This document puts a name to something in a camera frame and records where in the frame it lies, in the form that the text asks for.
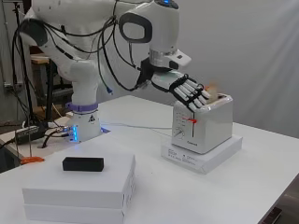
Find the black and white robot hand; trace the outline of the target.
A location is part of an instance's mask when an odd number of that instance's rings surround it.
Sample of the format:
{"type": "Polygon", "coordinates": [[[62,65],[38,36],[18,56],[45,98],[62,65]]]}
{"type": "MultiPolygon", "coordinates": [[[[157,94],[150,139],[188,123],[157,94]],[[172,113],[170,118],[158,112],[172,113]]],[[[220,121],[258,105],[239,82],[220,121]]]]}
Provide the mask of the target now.
{"type": "Polygon", "coordinates": [[[210,99],[202,84],[178,71],[154,73],[151,83],[156,89],[171,93],[192,112],[206,105],[210,99]]]}

